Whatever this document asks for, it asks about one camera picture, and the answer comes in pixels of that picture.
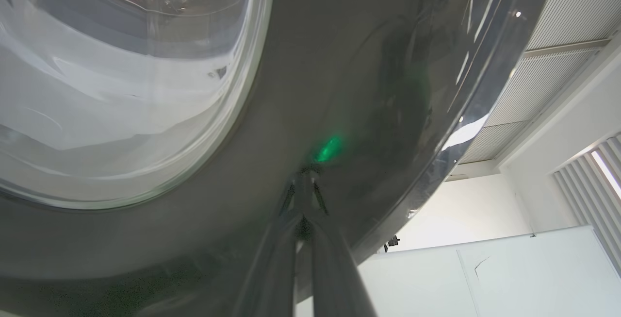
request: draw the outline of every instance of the ceiling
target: ceiling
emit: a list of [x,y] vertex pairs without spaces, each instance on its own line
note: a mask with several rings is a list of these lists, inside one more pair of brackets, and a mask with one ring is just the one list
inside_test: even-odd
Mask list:
[[502,153],[597,56],[620,23],[621,0],[547,0],[515,73],[459,163]]

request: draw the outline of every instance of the corrugated ceiling panel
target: corrugated ceiling panel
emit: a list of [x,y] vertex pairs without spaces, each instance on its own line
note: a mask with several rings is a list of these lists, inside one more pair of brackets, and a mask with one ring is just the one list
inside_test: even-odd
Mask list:
[[603,39],[621,22],[621,0],[547,0],[528,49]]
[[485,125],[531,120],[597,50],[522,59]]
[[481,162],[494,158],[513,138],[526,126],[528,122],[484,127],[474,138],[470,148],[459,161],[460,164]]

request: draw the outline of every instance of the dark reflective surface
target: dark reflective surface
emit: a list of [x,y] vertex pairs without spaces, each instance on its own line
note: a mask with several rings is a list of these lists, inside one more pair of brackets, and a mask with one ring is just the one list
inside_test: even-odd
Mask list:
[[355,258],[366,259],[465,153],[471,139],[444,145],[490,112],[544,1],[474,0],[471,12],[470,0],[274,0],[245,116],[186,184],[117,212],[0,204],[10,214],[3,233],[17,220],[50,231],[47,241],[5,240],[0,309],[230,315],[284,180],[335,137],[339,153],[322,161],[317,182]]

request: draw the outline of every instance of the white wall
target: white wall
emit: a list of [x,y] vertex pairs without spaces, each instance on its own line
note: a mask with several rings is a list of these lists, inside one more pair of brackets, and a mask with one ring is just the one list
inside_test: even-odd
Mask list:
[[[591,226],[375,255],[360,275],[378,317],[616,317],[621,279]],[[298,304],[312,316],[312,299]]]
[[389,251],[447,246],[530,233],[502,174],[443,183],[398,233]]
[[552,173],[621,131],[621,37],[608,44],[573,86],[499,162],[535,231],[577,224]]

